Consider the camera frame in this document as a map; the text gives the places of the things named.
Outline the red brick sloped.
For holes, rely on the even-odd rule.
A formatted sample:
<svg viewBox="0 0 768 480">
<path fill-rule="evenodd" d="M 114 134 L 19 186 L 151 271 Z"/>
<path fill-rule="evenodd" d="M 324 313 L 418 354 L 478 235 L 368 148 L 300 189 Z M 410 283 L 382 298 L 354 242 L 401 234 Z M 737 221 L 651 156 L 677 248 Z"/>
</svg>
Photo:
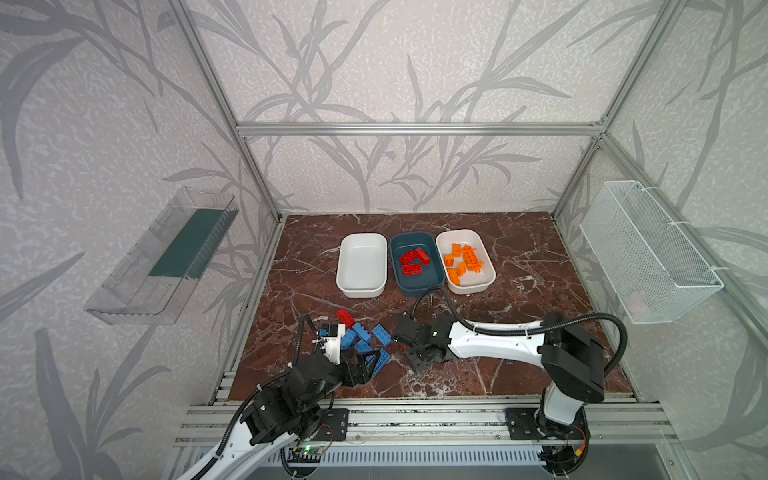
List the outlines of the red brick sloped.
<svg viewBox="0 0 768 480">
<path fill-rule="evenodd" d="M 410 265 L 417 260 L 418 260 L 418 254 L 413 249 L 408 250 L 405 254 L 399 257 L 399 262 L 401 265 Z"/>
</svg>

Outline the orange lego chassis plate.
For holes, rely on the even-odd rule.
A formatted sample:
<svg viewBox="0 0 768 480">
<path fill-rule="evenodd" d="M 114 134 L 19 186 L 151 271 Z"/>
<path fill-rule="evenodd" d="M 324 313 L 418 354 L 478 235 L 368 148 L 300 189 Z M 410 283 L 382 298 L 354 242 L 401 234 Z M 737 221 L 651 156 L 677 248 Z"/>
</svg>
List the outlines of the orange lego chassis plate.
<svg viewBox="0 0 768 480">
<path fill-rule="evenodd" d="M 462 258 L 465 268 L 469 271 L 480 273 L 482 271 L 484 263 L 479 260 L 476 249 L 469 245 L 465 245 L 462 249 Z"/>
</svg>

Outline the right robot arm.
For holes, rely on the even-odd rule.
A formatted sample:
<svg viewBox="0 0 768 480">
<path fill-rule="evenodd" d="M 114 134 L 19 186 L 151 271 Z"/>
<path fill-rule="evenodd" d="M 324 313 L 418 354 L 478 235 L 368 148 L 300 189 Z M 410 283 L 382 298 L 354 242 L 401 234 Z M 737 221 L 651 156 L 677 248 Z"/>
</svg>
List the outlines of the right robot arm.
<svg viewBox="0 0 768 480">
<path fill-rule="evenodd" d="M 453 359 L 493 358 L 536 366 L 550 385 L 540 422 L 569 426 L 586 404 L 605 398 L 604 347 L 577 323 L 557 314 L 527 324 L 478 323 L 444 317 L 433 324 L 403 314 L 394 340 L 405 347 L 413 371 Z"/>
</svg>

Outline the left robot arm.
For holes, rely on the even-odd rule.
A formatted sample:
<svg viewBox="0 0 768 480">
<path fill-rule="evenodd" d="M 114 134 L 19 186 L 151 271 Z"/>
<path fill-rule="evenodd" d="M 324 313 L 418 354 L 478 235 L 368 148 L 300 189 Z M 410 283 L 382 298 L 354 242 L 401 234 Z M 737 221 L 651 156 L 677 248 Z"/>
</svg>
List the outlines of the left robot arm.
<svg viewBox="0 0 768 480">
<path fill-rule="evenodd" d="M 317 350 L 249 394 L 221 440 L 183 479 L 244 479 L 268 457 L 314 435 L 326 410 L 321 401 L 341 387 L 364 385 L 383 352 L 343 350 L 334 362 Z"/>
</svg>

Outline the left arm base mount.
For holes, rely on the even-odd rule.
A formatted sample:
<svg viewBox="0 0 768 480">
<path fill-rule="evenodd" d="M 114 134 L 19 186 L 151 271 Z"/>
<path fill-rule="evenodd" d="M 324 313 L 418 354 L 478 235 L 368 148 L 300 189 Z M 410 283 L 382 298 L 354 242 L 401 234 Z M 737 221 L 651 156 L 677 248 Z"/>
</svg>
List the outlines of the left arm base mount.
<svg viewBox="0 0 768 480">
<path fill-rule="evenodd" d="M 302 441 L 341 442 L 347 438 L 350 410 L 347 408 L 321 409 L 299 434 Z"/>
</svg>

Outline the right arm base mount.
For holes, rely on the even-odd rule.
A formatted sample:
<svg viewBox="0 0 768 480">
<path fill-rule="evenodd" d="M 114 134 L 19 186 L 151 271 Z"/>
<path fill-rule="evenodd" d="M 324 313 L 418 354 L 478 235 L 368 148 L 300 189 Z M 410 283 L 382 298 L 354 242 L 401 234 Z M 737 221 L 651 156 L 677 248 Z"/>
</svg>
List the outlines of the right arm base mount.
<svg viewBox="0 0 768 480">
<path fill-rule="evenodd" d="M 511 440 L 589 440 L 585 408 L 581 407 L 572 424 L 563 425 L 548 420 L 539 408 L 512 407 L 504 411 L 504 421 Z"/>
</svg>

